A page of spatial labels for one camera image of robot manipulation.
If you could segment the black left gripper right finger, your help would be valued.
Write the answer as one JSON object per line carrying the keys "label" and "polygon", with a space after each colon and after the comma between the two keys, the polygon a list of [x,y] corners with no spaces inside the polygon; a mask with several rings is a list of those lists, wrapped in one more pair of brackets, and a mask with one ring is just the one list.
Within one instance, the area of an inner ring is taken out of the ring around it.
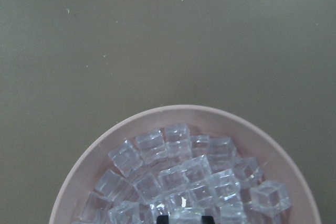
{"label": "black left gripper right finger", "polygon": [[201,221],[202,224],[214,224],[213,216],[202,216]]}

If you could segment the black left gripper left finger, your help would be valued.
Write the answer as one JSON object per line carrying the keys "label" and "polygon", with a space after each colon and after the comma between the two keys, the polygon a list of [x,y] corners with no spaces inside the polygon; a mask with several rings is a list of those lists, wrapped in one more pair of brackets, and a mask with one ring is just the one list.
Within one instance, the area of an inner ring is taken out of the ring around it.
{"label": "black left gripper left finger", "polygon": [[169,224],[169,215],[159,215],[159,216],[157,216],[156,224]]}

